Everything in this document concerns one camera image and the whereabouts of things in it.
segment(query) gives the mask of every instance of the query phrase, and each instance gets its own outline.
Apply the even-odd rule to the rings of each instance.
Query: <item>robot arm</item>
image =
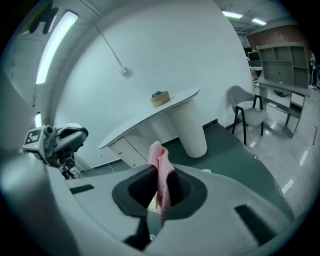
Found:
[[[66,173],[73,177],[69,170],[75,166],[74,152],[84,145],[88,135],[88,130],[76,123],[67,123],[60,128],[43,125],[28,131],[22,149],[49,166],[62,167],[66,178]]]

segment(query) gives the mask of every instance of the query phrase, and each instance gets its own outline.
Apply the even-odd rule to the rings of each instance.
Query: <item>pink towel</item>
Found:
[[[158,170],[158,190],[156,194],[156,210],[161,212],[161,222],[165,211],[171,207],[167,177],[174,171],[173,165],[168,159],[168,150],[159,141],[150,146],[148,164],[153,165]]]

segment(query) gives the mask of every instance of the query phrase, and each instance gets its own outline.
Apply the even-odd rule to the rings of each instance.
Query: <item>shelf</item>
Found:
[[[265,87],[265,88],[270,88],[272,90],[278,90],[286,94],[291,94],[291,92],[310,97],[311,95],[311,89],[306,87],[295,87],[293,84],[289,83],[279,83],[270,79],[265,79],[263,76],[260,76],[258,79],[259,86],[260,87]]]
[[[301,67],[304,65],[308,65],[305,48],[304,47],[290,47],[293,66]]]
[[[273,52],[277,61],[292,61],[289,46],[273,47]]]
[[[308,68],[307,67],[303,67],[303,66],[293,66],[294,68],[298,68],[298,69],[305,69],[307,70]]]
[[[294,86],[296,88],[308,88],[308,69],[293,66]]]
[[[289,107],[289,114],[293,115],[296,118],[300,118],[302,108],[295,104],[291,104]]]
[[[291,60],[261,60],[262,62],[288,62],[288,63],[292,63]]]
[[[265,102],[268,106],[270,106],[271,108],[274,108],[274,109],[276,109],[276,110],[279,110],[279,111],[281,111],[281,112],[283,112],[283,113],[288,114],[288,112],[289,112],[289,108],[288,108],[287,106],[282,105],[282,104],[280,104],[280,103],[278,103],[278,102],[276,102],[276,101],[274,101],[274,100],[271,100],[271,99],[269,99],[269,98],[265,98],[265,99],[264,99],[264,102]]]
[[[295,102],[293,102],[293,101],[290,101],[290,103],[293,104],[293,105],[296,105],[297,107],[299,107],[299,108],[301,108],[301,109],[303,108],[303,106],[301,106],[301,105],[299,105],[298,103],[295,103]]]

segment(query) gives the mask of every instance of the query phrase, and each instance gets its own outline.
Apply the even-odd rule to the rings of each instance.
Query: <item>gray tiled floor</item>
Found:
[[[315,127],[320,128],[320,91],[312,90],[311,97],[306,98],[301,120],[292,139],[282,132],[287,115],[270,106],[267,112],[263,136],[260,136],[260,126],[248,128],[247,148],[284,188],[284,196],[297,217],[312,205],[320,186],[318,134],[313,145]],[[242,125],[237,125],[234,135],[243,142]]]

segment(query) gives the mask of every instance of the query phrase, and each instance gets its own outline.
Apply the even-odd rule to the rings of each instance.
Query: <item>wall outlet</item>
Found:
[[[125,66],[123,66],[119,69],[119,72],[122,76],[125,76],[128,73],[128,69]]]

